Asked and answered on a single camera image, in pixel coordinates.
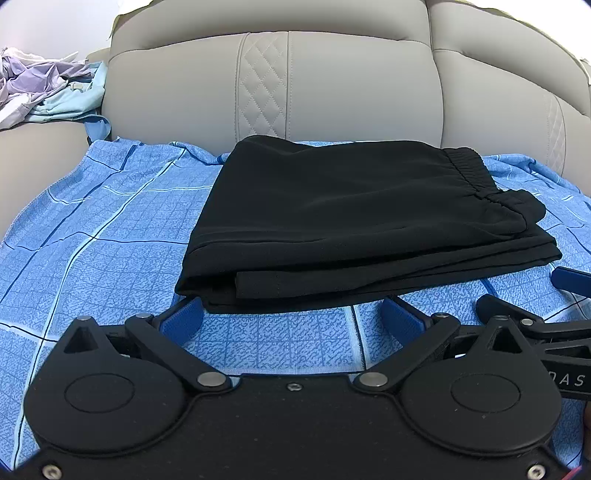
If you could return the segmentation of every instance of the pile of clothes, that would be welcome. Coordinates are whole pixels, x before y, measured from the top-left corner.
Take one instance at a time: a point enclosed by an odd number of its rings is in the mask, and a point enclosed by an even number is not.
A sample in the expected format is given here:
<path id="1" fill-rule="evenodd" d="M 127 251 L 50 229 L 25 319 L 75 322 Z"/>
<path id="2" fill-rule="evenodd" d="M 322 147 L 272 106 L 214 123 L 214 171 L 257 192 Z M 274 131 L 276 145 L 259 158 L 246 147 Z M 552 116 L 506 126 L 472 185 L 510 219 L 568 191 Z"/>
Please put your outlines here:
<path id="1" fill-rule="evenodd" d="M 105 94 L 107 67 L 103 62 L 44 59 L 10 47 L 1 51 L 0 130 L 20 122 L 81 120 L 92 140 L 109 134 L 98 114 Z"/>

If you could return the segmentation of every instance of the blue gripper pad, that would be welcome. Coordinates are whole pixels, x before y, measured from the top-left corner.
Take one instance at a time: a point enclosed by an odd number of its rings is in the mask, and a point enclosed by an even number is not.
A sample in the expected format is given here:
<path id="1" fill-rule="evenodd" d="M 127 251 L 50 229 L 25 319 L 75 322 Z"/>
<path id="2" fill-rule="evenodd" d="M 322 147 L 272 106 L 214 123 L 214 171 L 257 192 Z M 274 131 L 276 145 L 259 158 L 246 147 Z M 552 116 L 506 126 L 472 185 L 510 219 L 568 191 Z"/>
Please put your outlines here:
<path id="1" fill-rule="evenodd" d="M 583 297 L 591 297 L 591 274 L 573 270 L 572 268 L 556 267 L 550 275 L 555 288 L 576 293 Z"/>
<path id="2" fill-rule="evenodd" d="M 406 346 L 426 330 L 425 322 L 420 318 L 425 315 L 418 310 L 413 312 L 416 309 L 407 304 L 408 307 L 410 308 L 405 309 L 392 299 L 385 298 L 379 309 L 384 328 L 402 346 Z"/>
<path id="3" fill-rule="evenodd" d="M 165 318 L 161 320 L 160 333 L 177 345 L 184 345 L 201 328 L 203 304 L 199 297 L 185 299 L 170 307 L 163 316 Z"/>

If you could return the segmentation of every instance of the beige sofa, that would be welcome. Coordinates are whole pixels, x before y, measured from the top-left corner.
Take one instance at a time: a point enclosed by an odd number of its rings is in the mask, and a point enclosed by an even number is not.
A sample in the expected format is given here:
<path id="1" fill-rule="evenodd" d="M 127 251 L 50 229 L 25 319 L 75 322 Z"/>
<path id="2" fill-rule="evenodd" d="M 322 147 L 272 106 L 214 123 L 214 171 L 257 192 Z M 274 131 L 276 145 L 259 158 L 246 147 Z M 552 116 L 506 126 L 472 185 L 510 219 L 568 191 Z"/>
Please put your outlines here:
<path id="1" fill-rule="evenodd" d="M 521 153 L 591 194 L 588 65 L 448 0 L 161 0 L 113 35 L 112 134 L 215 154 L 252 134 Z M 84 126 L 0 132 L 0 230 L 87 149 Z"/>

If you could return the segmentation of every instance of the blue checkered towel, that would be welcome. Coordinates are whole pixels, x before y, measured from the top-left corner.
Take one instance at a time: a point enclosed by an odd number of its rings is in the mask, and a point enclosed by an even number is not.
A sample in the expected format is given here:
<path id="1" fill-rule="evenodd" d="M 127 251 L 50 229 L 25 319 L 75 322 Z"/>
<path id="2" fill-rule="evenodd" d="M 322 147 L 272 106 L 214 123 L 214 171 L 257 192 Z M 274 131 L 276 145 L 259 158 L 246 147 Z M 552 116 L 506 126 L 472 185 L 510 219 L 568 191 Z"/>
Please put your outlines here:
<path id="1" fill-rule="evenodd" d="M 72 318 L 88 314 L 106 325 L 170 306 L 190 232 L 226 157 L 176 142 L 96 141 L 73 172 L 16 218 L 0 246 L 0 460 L 6 466 L 14 468 L 37 449 L 22 398 Z M 557 291 L 549 280 L 557 265 L 591 271 L 591 200 L 523 155 L 484 160 L 500 188 L 529 190 L 546 204 L 540 224 L 556 237 L 563 259 L 405 300 L 464 323 L 477 322 L 473 304 L 484 293 L 550 321 L 591 317 L 588 299 Z M 355 373 L 400 347 L 384 331 L 378 306 L 206 313 L 184 347 L 233 375 Z M 580 458 L 581 415 L 581 402 L 565 401 L 553 439 L 570 466 Z"/>

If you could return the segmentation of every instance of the white wall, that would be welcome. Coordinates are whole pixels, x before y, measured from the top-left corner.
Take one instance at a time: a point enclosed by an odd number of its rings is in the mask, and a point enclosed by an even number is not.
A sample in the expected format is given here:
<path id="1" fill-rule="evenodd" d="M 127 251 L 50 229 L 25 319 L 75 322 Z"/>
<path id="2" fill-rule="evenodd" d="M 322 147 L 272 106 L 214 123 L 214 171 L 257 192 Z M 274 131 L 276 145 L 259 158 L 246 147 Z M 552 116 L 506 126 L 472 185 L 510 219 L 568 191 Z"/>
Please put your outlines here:
<path id="1" fill-rule="evenodd" d="M 591 7 L 583 0 L 470 0 L 498 8 L 544 31 L 580 59 L 591 60 Z"/>
<path id="2" fill-rule="evenodd" d="M 78 60 L 110 45 L 118 0 L 8 0 L 0 7 L 0 48 L 45 58 L 79 51 Z"/>

